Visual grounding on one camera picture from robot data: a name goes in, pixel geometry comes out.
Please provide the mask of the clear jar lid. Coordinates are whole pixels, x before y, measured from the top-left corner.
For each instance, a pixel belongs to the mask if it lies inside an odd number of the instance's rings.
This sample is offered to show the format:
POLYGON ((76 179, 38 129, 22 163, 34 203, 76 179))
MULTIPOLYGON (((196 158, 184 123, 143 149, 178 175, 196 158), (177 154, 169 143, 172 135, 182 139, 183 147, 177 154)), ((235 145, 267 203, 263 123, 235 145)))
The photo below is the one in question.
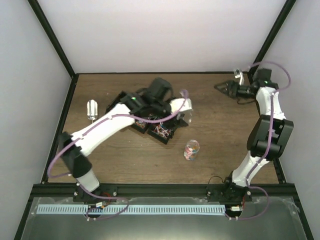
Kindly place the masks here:
POLYGON ((193 110, 185 110, 180 112, 177 115, 177 120, 179 120, 179 123, 183 126, 186 127, 192 122, 192 117, 193 117, 193 110))

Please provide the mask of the clear glass jar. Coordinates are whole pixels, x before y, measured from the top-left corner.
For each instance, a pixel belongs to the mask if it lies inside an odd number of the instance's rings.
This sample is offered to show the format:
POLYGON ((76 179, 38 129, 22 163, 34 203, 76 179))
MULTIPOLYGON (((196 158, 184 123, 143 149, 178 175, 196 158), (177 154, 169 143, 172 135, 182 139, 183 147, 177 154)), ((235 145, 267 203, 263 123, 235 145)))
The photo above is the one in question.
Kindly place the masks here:
POLYGON ((194 139, 189 140, 185 145, 183 156, 187 161, 194 161, 197 157, 199 150, 199 142, 194 139))

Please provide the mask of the metal scoop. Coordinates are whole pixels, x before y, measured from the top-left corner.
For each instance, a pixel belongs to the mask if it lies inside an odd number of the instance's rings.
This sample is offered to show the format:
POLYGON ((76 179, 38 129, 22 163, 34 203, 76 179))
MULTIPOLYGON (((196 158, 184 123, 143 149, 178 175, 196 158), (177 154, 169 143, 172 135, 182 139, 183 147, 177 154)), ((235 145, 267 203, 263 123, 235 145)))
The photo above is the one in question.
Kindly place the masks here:
POLYGON ((93 123, 99 117, 98 103, 94 99, 90 99, 86 104, 87 118, 93 123))

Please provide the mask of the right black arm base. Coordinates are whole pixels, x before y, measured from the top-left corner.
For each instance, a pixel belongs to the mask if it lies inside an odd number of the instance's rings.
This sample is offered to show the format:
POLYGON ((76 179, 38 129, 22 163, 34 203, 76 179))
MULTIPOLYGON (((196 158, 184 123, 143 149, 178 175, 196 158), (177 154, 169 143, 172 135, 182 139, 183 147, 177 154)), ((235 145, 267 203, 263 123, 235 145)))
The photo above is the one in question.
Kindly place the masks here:
POLYGON ((238 186, 232 182, 232 176, 229 175, 225 179, 220 176, 212 176, 206 185, 205 192, 208 202, 219 202, 221 204, 242 204, 251 201, 252 197, 247 194, 247 187, 238 186), (213 184, 212 180, 218 178, 221 184, 213 184))

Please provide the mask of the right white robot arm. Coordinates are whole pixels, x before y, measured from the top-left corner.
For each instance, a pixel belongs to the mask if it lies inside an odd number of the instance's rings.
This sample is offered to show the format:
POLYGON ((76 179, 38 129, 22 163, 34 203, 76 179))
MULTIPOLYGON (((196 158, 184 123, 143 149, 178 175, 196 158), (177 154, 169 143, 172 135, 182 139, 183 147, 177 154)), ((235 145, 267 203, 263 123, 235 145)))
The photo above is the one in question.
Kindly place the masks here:
POLYGON ((231 173, 231 183, 222 188, 223 198, 229 202, 240 196, 239 187, 248 187, 263 166, 283 154, 294 129, 294 123, 285 117, 281 109, 280 88, 272 82, 271 75, 271 69, 261 68, 252 83, 245 85, 243 72, 235 69, 234 80, 214 86, 231 99, 252 99, 259 107, 259 119, 247 140, 247 154, 231 173))

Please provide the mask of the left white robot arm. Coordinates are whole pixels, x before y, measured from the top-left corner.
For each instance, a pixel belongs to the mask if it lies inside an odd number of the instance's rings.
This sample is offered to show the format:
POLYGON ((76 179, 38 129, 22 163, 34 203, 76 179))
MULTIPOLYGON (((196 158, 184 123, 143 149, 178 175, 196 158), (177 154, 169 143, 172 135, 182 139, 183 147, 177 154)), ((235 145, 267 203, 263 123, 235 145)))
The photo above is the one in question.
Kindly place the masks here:
POLYGON ((147 127, 162 125, 171 131, 188 126, 184 117, 193 109, 192 101, 187 90, 181 90, 180 94, 181 97, 175 97, 172 85, 157 77, 148 87, 135 92, 122 91, 107 112, 87 127, 61 134, 61 150, 56 157, 63 160, 69 174, 85 189, 89 201, 97 202, 102 196, 89 155, 105 140, 136 122, 147 127))

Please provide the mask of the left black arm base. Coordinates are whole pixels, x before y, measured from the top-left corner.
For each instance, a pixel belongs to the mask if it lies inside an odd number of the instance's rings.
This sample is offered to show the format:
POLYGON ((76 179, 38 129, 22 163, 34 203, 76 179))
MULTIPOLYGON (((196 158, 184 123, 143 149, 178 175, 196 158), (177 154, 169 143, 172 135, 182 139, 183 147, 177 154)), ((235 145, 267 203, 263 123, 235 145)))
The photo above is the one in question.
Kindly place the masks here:
POLYGON ((107 197, 111 199, 101 199, 101 198, 92 196, 86 193, 80 186, 77 186, 77 185, 75 185, 72 188, 72 191, 73 191, 74 202, 81 202, 81 203, 87 203, 87 204, 98 203, 101 201, 115 202, 118 198, 118 187, 115 184, 101 183, 100 186, 91 193, 92 195, 107 197))

